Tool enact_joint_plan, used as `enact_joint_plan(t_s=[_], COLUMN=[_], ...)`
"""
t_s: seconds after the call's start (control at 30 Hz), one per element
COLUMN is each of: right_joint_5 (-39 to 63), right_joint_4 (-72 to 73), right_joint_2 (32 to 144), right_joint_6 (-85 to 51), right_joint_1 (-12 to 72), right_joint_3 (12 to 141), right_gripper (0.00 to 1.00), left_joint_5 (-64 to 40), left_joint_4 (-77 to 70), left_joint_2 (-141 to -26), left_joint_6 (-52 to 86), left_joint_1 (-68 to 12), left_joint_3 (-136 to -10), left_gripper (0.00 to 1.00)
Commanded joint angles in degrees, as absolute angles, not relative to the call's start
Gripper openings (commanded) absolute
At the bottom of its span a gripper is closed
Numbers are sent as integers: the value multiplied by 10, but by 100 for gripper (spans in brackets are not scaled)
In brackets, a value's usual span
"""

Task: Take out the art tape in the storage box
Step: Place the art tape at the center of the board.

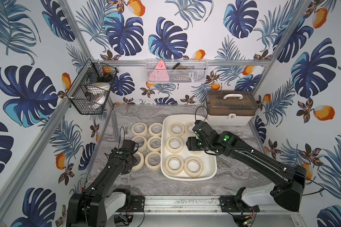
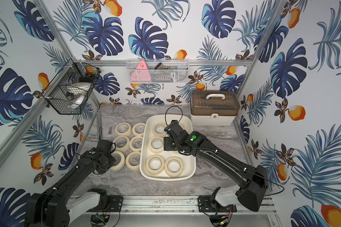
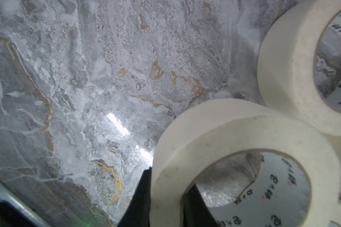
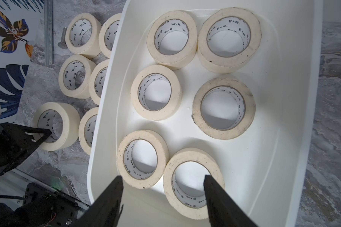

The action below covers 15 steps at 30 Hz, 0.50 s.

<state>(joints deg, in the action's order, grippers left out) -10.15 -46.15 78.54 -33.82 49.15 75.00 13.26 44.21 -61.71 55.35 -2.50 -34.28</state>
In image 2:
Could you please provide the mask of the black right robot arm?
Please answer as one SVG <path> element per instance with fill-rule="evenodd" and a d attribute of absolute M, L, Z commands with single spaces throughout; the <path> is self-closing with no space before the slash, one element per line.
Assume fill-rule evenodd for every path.
<path fill-rule="evenodd" d="M 211 198 L 222 207 L 241 204 L 250 211 L 258 212 L 268 189 L 267 170 L 259 165 L 253 167 L 218 148 L 203 134 L 187 133 L 177 120 L 164 129 L 166 150 L 176 150 L 184 156 L 194 156 L 212 164 L 230 177 L 237 186 L 217 188 Z"/>

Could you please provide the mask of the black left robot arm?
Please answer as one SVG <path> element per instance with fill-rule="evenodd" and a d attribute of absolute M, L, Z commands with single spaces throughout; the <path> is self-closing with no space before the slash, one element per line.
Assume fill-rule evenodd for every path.
<path fill-rule="evenodd" d="M 75 167 L 41 194 L 34 193 L 26 204 L 25 227 L 67 227 L 72 219 L 67 202 L 90 173 L 106 173 L 115 163 L 112 153 L 116 144 L 100 140 L 84 152 Z"/>

